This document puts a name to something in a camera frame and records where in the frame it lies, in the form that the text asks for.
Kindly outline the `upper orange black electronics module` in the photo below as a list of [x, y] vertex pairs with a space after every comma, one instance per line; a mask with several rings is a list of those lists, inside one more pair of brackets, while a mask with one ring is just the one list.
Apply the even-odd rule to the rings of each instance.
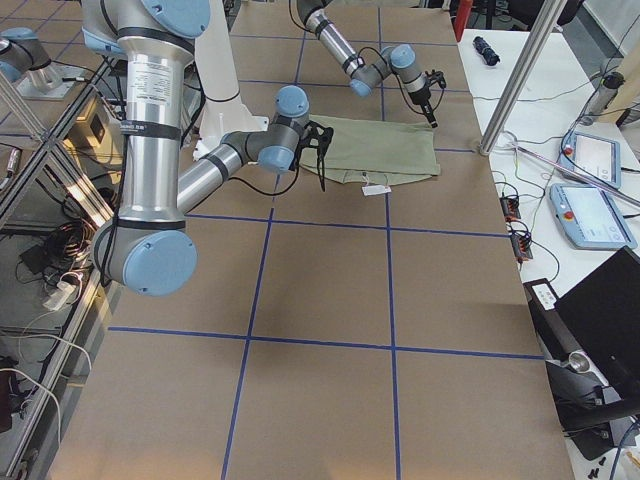
[[500, 201], [500, 206], [506, 222], [511, 222], [511, 221], [521, 219], [520, 210], [519, 210], [520, 200], [518, 196], [502, 195], [499, 198], [499, 201]]

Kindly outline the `white central pedestal column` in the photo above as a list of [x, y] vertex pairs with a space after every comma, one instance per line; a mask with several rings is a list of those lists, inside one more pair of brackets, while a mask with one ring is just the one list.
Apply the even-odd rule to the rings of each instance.
[[195, 63], [206, 100], [195, 159], [217, 147], [227, 133], [265, 131], [269, 123], [267, 117], [252, 115], [241, 98], [223, 2], [206, 4], [209, 24], [195, 40]]

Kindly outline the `grey metal bottle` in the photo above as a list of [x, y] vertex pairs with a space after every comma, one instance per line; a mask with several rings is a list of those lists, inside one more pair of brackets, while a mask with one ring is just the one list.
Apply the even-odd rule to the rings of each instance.
[[617, 95], [618, 89], [624, 83], [625, 77], [617, 71], [608, 72], [604, 75], [594, 95], [588, 101], [579, 123], [585, 126], [592, 125], [611, 103]]

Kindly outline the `aluminium frame post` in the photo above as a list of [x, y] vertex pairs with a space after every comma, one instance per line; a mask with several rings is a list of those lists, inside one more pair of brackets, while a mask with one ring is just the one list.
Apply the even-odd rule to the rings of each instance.
[[566, 3], [566, 0], [546, 0], [543, 3], [478, 146], [481, 155], [488, 156], [496, 145]]

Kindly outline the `lower teach pendant tablet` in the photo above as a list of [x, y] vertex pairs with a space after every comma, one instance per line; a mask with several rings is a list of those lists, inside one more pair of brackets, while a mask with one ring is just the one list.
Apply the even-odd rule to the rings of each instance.
[[638, 242], [611, 196], [596, 187], [553, 184], [549, 199], [561, 230], [577, 249], [634, 249]]

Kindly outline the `white shirt hang tag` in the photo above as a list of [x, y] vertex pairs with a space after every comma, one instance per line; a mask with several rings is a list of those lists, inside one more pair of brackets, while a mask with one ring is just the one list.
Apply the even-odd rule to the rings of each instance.
[[386, 195], [391, 192], [391, 188], [385, 185], [369, 184], [361, 187], [364, 196]]

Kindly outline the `orange black electronics module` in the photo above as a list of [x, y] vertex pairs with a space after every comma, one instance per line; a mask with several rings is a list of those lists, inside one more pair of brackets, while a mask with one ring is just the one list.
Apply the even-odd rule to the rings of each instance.
[[499, 201], [500, 201], [500, 206], [506, 222], [511, 222], [511, 221], [521, 219], [520, 210], [519, 210], [520, 200], [518, 196], [502, 195], [499, 198]]
[[529, 232], [512, 230], [510, 241], [514, 256], [519, 264], [533, 259], [531, 251], [532, 237]]

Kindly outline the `upper teach pendant tablet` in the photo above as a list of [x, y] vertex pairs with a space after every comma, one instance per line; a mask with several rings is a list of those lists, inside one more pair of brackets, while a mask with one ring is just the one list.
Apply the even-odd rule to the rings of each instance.
[[590, 175], [615, 189], [621, 186], [620, 144], [615, 140], [571, 132], [561, 143], [558, 161], [571, 172]]

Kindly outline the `olive green long-sleeve shirt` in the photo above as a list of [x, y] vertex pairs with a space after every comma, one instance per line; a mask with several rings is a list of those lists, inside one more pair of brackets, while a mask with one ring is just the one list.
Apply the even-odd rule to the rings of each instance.
[[325, 178], [341, 184], [395, 186], [441, 174], [432, 130], [422, 124], [313, 115], [334, 129], [325, 155]]

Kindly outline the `teach pendant tablet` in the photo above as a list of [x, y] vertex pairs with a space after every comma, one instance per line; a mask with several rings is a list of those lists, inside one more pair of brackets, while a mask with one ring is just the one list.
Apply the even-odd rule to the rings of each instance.
[[571, 132], [561, 143], [558, 161], [571, 172], [590, 175], [615, 189], [621, 186], [620, 144], [615, 140]]
[[638, 242], [611, 196], [596, 187], [553, 184], [549, 199], [561, 230], [577, 249], [634, 249]]

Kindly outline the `lower orange black electronics module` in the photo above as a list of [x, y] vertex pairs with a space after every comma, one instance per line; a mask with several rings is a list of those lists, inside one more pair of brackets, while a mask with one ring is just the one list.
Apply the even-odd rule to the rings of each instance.
[[514, 256], [519, 264], [533, 259], [531, 251], [532, 237], [529, 232], [512, 230], [510, 241]]

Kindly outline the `rolled dark blue cloth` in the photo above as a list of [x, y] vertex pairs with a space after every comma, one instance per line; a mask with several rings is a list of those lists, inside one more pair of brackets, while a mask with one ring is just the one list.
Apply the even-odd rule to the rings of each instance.
[[500, 62], [499, 55], [483, 37], [476, 36], [473, 39], [473, 46], [487, 66], [494, 67]]

